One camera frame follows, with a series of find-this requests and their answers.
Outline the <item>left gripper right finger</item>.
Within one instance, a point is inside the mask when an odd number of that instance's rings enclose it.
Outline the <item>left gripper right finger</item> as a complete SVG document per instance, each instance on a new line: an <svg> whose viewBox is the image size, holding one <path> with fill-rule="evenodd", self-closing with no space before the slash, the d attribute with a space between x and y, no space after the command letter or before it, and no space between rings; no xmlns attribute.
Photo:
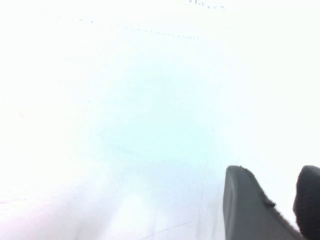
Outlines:
<svg viewBox="0 0 320 240"><path fill-rule="evenodd" d="M293 212L300 233L305 238L320 236L320 168L302 167L296 182Z"/></svg>

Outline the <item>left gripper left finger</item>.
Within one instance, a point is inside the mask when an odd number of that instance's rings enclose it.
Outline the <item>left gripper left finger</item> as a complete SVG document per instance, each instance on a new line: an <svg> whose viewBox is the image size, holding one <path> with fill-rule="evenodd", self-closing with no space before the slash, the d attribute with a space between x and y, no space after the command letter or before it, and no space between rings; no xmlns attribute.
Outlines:
<svg viewBox="0 0 320 240"><path fill-rule="evenodd" d="M225 171L224 231L227 240L304 240L276 209L255 175L242 166Z"/></svg>

